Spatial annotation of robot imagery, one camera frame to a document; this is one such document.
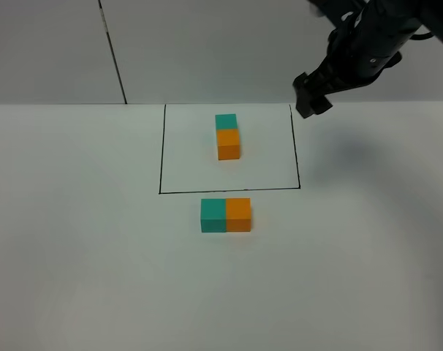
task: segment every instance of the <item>block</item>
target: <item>block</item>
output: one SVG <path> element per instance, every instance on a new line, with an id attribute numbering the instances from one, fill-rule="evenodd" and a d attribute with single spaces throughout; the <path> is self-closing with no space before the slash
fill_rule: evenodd
<path id="1" fill-rule="evenodd" d="M 200 227 L 202 233 L 225 233 L 227 231 L 227 201 L 225 199 L 202 199 L 200 202 Z"/>
<path id="2" fill-rule="evenodd" d="M 215 115 L 215 127 L 216 130 L 237 129 L 238 122 L 236 121 L 236 115 Z"/>
<path id="3" fill-rule="evenodd" d="M 227 232 L 251 231 L 251 199 L 227 199 Z"/>
<path id="4" fill-rule="evenodd" d="M 241 142 L 238 129 L 217 130 L 216 144 L 219 160 L 239 159 L 241 157 Z"/>

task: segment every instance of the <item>teal block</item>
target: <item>teal block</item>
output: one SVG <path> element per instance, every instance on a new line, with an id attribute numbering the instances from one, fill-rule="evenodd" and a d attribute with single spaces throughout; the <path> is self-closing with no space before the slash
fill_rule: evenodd
<path id="1" fill-rule="evenodd" d="M 200 202 L 200 227 L 203 233 L 227 231 L 227 201 L 225 199 L 202 199 Z"/>
<path id="2" fill-rule="evenodd" d="M 234 113 L 230 115 L 215 115 L 216 130 L 221 129 L 237 129 L 238 122 Z"/>

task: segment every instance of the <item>orange block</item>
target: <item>orange block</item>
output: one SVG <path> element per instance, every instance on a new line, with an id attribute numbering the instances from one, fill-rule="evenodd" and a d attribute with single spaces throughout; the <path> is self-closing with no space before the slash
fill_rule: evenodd
<path id="1" fill-rule="evenodd" d="M 227 199 L 227 232 L 251 231 L 251 199 Z"/>
<path id="2" fill-rule="evenodd" d="M 241 143 L 237 129 L 219 129 L 216 131 L 216 143 L 219 159 L 239 159 Z"/>

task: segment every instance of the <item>black line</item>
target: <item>black line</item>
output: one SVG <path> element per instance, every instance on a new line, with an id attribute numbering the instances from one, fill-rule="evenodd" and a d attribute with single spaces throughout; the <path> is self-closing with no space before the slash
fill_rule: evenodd
<path id="1" fill-rule="evenodd" d="M 110 46 L 111 56 L 113 57 L 113 62 L 114 62 L 114 68 L 116 69 L 116 74 L 118 75 L 119 86 L 121 87 L 121 93 L 122 93 L 122 97 L 124 98 L 124 104 L 127 105 L 126 93 L 124 92 L 124 86 L 122 84 L 121 73 L 119 72 L 118 62 L 116 61 L 116 55 L 114 54 L 113 44 L 111 42 L 110 32 L 107 28 L 107 23 L 106 23 L 106 19 L 105 19 L 105 12 L 103 11 L 103 6 L 102 6 L 101 0 L 98 0 L 98 5 L 99 5 L 99 10 L 101 11 L 103 21 L 105 22 L 104 25 L 105 25 L 105 29 L 106 29 L 107 42 Z"/>
<path id="2" fill-rule="evenodd" d="M 162 193 L 162 176 L 163 176 L 163 155 L 164 155 L 164 126 L 166 124 L 166 104 L 164 104 L 163 112 L 163 138 L 162 138 L 162 163 L 160 164 L 160 190 L 159 194 Z"/>
<path id="3" fill-rule="evenodd" d="M 234 189 L 234 190 L 200 190 L 197 192 L 160 192 L 161 195 L 169 194 L 202 194 L 209 192 L 264 192 L 270 190 L 298 190 L 298 187 L 294 188 L 266 188 L 266 189 Z"/>
<path id="4" fill-rule="evenodd" d="M 293 112 L 291 105 L 289 105 L 289 117 L 292 120 L 293 146 L 295 147 L 295 161 L 296 161 L 296 174 L 298 175 L 298 189 L 301 189 L 300 168 L 298 166 L 298 153 L 296 151 L 295 127 L 293 126 Z"/>

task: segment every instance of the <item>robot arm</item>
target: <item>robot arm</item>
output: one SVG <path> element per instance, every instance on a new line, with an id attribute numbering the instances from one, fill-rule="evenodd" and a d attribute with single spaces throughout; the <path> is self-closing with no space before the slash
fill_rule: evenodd
<path id="1" fill-rule="evenodd" d="M 310 0 L 337 27 L 327 56 L 295 79 L 296 109 L 307 118 L 329 110 L 328 94 L 367 86 L 401 61 L 398 50 L 424 24 L 443 42 L 443 0 Z"/>

